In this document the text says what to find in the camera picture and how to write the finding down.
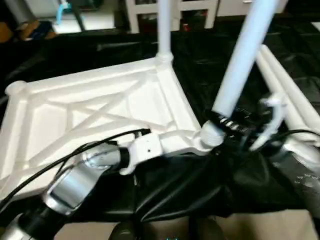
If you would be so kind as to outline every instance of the white leg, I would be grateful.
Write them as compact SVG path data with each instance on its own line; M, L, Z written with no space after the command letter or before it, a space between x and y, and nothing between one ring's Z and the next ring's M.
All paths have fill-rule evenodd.
M278 2L278 0L253 2L244 21L212 111L231 117L276 12ZM223 142L224 133L210 121L207 121L201 130L201 140L214 148Z
M205 25L204 25L204 28L206 29L212 29L214 27L218 2L219 1L217 0L211 0L210 8L208 9Z
M170 0L158 0L158 54L171 54L171 3Z
M172 0L171 2L171 30L179 31L180 30L180 19L181 12L179 10L179 4L181 0Z
M283 86L286 94L304 119L306 125L319 132L320 117L309 100L266 45L261 47L260 52L276 75L275 79L278 79Z
M135 0L125 0L126 9L129 17L130 29L132 34L139 33L138 15L135 12Z

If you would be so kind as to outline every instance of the white tube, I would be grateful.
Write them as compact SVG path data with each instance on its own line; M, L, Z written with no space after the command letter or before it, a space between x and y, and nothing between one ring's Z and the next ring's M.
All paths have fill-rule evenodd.
M171 56L171 13L170 0L158 0L158 55L160 57Z
M319 114L306 96L302 93L300 88L295 84L293 79L289 76L287 71L266 45L262 45L260 52L271 67L291 102L300 113L300 116L303 118L306 125L314 131L320 132Z
M256 60L278 0L255 0L245 19L212 110L230 117Z
M280 96L284 97L284 101L286 103L286 115L285 115L285 123L288 126L289 130L296 130L296 129L305 129L311 130L305 123L302 116L297 111L295 105L292 103L291 99L288 97L285 89L280 84L279 79L276 76L276 73L273 71L269 63L267 62L265 56L263 55L262 51L258 52L256 56L256 63L260 69L260 72L265 80L267 87L269 88L270 92L278 93ZM318 137L307 134L301 133L297 134L295 137L302 141L312 142L315 145L319 145L317 142L319 140Z

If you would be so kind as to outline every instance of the black tarp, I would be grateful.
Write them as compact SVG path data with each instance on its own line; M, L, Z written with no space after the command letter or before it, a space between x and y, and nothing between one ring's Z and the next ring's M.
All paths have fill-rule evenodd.
M200 124L206 121L204 109L214 102L241 25L240 21L217 22L210 31L172 34L173 67ZM264 43L319 112L320 32L308 22L277 19ZM4 91L13 81L31 82L142 60L156 51L156 36L145 34L62 35L48 41L2 44L0 87ZM267 93L254 66L238 107L252 112ZM221 146L205 157L184 154L150 160L134 175L101 179L72 221L153 221L304 208L266 159L259 154L250 158ZM235 163L242 161L246 164L235 169ZM27 202L37 201L30 198L11 204L2 214L2 224L26 208Z

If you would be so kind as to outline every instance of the robotic arm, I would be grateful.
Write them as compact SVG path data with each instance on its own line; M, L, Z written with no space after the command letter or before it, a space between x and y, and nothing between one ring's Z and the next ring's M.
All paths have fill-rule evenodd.
M42 203L18 216L2 240L53 239L79 209L105 174L130 174L137 164L161 156L159 136L138 137L129 147L102 143L74 157L74 164L62 170L42 195Z

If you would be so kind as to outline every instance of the white clip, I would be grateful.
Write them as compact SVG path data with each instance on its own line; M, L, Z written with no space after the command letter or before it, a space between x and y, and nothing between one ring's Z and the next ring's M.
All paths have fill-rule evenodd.
M128 149L130 154L129 166L120 170L121 175L131 174L138 164L164 154L159 135L155 133L138 137Z
M286 115L286 104L284 103L284 98L278 93L274 93L268 99L262 99L261 101L266 106L273 108L272 120L267 124L264 132L251 145L249 148L250 151L258 149L265 144L273 134L276 134Z

